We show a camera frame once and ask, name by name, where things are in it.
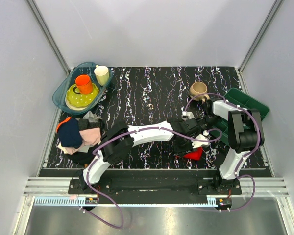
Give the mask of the red underwear white trim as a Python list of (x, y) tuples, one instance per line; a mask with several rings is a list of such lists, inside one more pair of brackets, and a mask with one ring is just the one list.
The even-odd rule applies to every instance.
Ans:
[(203, 152), (202, 147), (199, 147), (197, 149), (194, 149), (192, 152), (186, 153), (183, 157), (198, 161), (201, 158), (202, 152)]

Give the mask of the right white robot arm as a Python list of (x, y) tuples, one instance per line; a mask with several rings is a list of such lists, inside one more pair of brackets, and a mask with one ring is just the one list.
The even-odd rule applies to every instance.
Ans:
[(230, 149), (212, 180), (213, 190), (224, 194), (235, 188), (245, 161), (264, 144), (261, 115), (256, 108), (240, 107), (227, 100), (204, 101), (203, 109), (210, 124), (215, 125), (221, 118), (228, 122)]

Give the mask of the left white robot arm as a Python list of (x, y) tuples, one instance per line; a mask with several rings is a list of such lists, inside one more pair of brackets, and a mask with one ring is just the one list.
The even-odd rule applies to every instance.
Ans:
[(175, 154), (184, 157), (202, 147), (207, 140), (195, 118), (170, 118), (145, 126), (119, 123), (101, 138), (94, 149), (94, 158), (79, 175), (79, 188), (86, 194), (92, 193), (109, 166), (122, 161), (138, 145), (172, 141)]

